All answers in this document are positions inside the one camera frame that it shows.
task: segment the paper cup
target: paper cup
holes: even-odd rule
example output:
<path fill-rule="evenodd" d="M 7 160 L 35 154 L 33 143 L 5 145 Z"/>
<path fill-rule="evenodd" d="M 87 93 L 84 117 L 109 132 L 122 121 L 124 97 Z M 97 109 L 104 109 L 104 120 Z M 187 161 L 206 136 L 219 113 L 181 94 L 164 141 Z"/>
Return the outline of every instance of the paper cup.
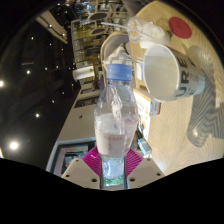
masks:
<path fill-rule="evenodd" d="M 155 44 L 144 56 L 143 77 L 147 90 L 159 102 L 167 102 L 201 93 L 205 75 L 186 55 Z"/>

